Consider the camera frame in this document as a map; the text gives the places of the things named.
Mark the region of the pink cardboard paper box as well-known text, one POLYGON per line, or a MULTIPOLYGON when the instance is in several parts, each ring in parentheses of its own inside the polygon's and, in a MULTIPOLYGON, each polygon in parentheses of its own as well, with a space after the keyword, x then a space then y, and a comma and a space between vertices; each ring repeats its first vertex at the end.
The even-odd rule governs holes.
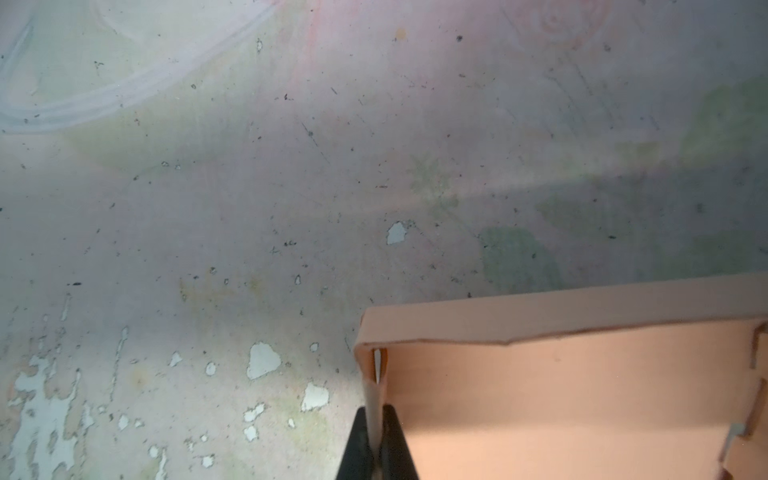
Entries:
POLYGON ((376 455, 423 479, 763 479, 763 273, 372 307, 376 455))

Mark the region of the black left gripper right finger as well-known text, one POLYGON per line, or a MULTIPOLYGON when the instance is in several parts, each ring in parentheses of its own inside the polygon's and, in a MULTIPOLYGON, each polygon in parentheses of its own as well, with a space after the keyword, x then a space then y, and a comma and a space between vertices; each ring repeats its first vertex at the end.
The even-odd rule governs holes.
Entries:
POLYGON ((419 476, 410 453, 396 410, 383 406, 383 430, 380 445, 381 475, 385 480, 418 480, 419 476))

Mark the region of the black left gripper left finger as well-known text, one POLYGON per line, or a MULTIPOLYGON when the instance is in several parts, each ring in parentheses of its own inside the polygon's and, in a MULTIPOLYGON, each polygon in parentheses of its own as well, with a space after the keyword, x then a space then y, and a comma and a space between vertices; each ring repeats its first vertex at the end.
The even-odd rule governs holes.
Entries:
POLYGON ((374 456, 369 444, 366 412, 360 407, 355 414, 337 471, 337 480, 371 480, 374 456))

